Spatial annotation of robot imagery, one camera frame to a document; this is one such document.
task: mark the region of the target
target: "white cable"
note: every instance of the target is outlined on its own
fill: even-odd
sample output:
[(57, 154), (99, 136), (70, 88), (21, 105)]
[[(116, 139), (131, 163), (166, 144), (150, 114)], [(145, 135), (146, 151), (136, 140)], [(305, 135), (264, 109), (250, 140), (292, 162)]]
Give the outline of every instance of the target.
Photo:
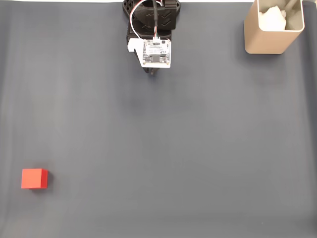
[(130, 24), (131, 24), (131, 28), (132, 28), (133, 32), (137, 35), (138, 38), (141, 38), (141, 37), (140, 37), (139, 34), (134, 30), (134, 27), (133, 27), (133, 24), (132, 24), (132, 15), (133, 15), (135, 9), (137, 9), (137, 7), (138, 7), (139, 5), (141, 5), (142, 3), (144, 3), (145, 1), (147, 1), (147, 0), (141, 0), (141, 1), (139, 1), (139, 2), (134, 6), (134, 8), (131, 10), (131, 13), (130, 13)]
[(157, 27), (157, 26), (155, 26), (155, 27), (154, 27), (154, 36), (155, 36), (156, 38), (158, 38), (158, 37), (159, 37), (159, 34), (158, 34), (158, 27)]

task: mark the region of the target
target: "cable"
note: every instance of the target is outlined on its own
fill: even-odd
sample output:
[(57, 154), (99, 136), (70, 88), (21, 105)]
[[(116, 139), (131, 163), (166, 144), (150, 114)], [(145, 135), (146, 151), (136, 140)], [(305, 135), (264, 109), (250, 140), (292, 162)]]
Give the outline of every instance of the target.
[(158, 16), (158, 6), (156, 4), (156, 0), (152, 0), (153, 1), (153, 12), (154, 12), (154, 37), (158, 37), (157, 33), (158, 33), (158, 20), (159, 20), (159, 16)]
[[(134, 34), (136, 34), (136, 36), (137, 36), (138, 38), (141, 38), (141, 37), (140, 37), (139, 34), (134, 30), (133, 23), (132, 23), (132, 15), (133, 15), (135, 9), (137, 9), (137, 7), (138, 7), (139, 5), (141, 5), (142, 3), (144, 3), (145, 1), (147, 1), (147, 0), (141, 0), (141, 1), (139, 1), (139, 2), (133, 7), (133, 9), (131, 10), (131, 13), (130, 13), (130, 24), (131, 24), (131, 28), (132, 28)], [(157, 2), (158, 4), (160, 4), (160, 6), (162, 6), (162, 2), (161, 2), (161, 1), (157, 0), (156, 2)], [(155, 35), (157, 35), (157, 26), (154, 27), (154, 32), (155, 32)]]

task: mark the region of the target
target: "red cube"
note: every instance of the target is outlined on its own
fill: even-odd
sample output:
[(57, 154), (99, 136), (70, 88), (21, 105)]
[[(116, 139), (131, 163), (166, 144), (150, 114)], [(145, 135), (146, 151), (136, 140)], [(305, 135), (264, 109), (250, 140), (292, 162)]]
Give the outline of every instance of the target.
[(48, 171), (44, 169), (23, 169), (21, 188), (39, 189), (48, 187)]

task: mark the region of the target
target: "beige cup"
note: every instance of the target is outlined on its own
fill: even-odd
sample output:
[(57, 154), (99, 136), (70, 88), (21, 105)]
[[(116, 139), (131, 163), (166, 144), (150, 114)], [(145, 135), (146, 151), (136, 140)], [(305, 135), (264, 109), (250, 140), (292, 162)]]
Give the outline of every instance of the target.
[[(259, 26), (259, 12), (278, 6), (286, 11), (285, 31), (263, 31)], [(255, 0), (244, 20), (244, 42), (250, 54), (281, 54), (304, 30), (301, 0)]]

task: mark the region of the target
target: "circuit board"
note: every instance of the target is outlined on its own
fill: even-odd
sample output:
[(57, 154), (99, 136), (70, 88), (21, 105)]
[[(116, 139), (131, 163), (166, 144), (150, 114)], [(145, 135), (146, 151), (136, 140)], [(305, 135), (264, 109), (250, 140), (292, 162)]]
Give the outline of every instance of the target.
[(153, 39), (143, 41), (143, 64), (169, 64), (170, 53), (170, 40)]

